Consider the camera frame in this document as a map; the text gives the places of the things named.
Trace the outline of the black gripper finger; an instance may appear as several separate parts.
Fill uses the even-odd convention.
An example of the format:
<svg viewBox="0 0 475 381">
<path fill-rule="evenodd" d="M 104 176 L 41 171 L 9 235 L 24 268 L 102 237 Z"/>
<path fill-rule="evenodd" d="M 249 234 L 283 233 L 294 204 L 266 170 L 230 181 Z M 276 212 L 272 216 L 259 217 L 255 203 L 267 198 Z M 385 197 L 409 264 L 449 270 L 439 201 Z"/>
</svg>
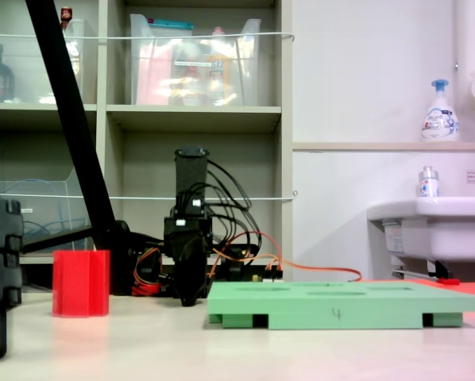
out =
<svg viewBox="0 0 475 381">
<path fill-rule="evenodd" d="M 176 293 L 182 306 L 193 306 L 205 286 L 205 262 L 179 262 L 176 264 Z"/>
</svg>

